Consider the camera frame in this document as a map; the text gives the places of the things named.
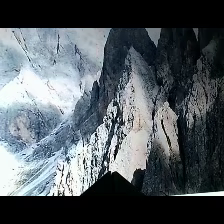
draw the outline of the mountain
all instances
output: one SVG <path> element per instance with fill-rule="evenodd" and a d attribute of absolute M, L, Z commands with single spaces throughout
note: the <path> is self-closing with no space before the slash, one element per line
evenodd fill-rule
<path fill-rule="evenodd" d="M 51 52 L 61 36 L 56 31 L 45 34 L 45 47 L 34 49 Z M 107 171 L 119 172 L 145 195 L 223 190 L 223 35 L 223 29 L 162 28 L 156 46 L 148 29 L 112 28 L 102 69 L 92 56 L 77 58 L 77 48 L 87 51 L 80 39 L 80 47 L 72 42 L 54 71 L 66 73 L 71 61 L 76 73 L 67 74 L 68 82 L 72 74 L 81 77 L 73 80 L 74 87 L 81 80 L 74 101 L 72 87 L 65 88 L 70 100 L 48 93 L 53 54 L 41 58 L 23 43 L 31 68 L 20 69 L 0 91 L 1 111 L 10 118 L 0 129 L 2 148 L 15 156 L 8 158 L 12 178 L 18 176 L 7 193 L 80 195 Z M 48 63 L 45 70 L 37 69 L 40 63 Z M 3 97 L 12 89 L 16 104 Z"/>

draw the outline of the rocky mountain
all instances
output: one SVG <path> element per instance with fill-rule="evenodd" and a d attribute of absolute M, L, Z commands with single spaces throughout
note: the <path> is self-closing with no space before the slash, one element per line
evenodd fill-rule
<path fill-rule="evenodd" d="M 223 190 L 223 35 L 223 29 L 162 28 L 156 46 L 145 28 L 113 28 L 100 72 L 91 57 L 86 56 L 81 66 L 76 43 L 70 43 L 61 56 L 64 63 L 72 60 L 76 71 L 69 80 L 78 74 L 88 84 L 81 85 L 70 107 L 63 107 L 69 108 L 65 115 L 62 103 L 52 103 L 59 102 L 55 95 L 49 98 L 51 86 L 43 82 L 51 71 L 49 64 L 45 73 L 38 73 L 40 54 L 28 53 L 28 43 L 23 44 L 34 74 L 21 70 L 0 91 L 0 103 L 13 105 L 11 110 L 9 105 L 1 109 L 2 117 L 10 118 L 0 129 L 2 148 L 15 155 L 19 174 L 7 193 L 80 195 L 107 171 L 118 171 L 145 195 Z M 50 58 L 42 63 L 54 62 Z M 41 77 L 47 88 L 44 95 L 33 91 L 35 85 L 30 88 L 33 76 Z M 10 93 L 7 88 L 13 89 L 10 85 L 16 86 L 17 98 L 24 102 L 4 99 L 3 94 Z"/>

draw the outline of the snow-covered mountain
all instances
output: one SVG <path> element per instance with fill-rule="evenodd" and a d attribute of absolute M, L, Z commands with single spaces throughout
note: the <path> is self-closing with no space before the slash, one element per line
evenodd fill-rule
<path fill-rule="evenodd" d="M 223 190 L 223 29 L 1 32 L 1 194 Z"/>

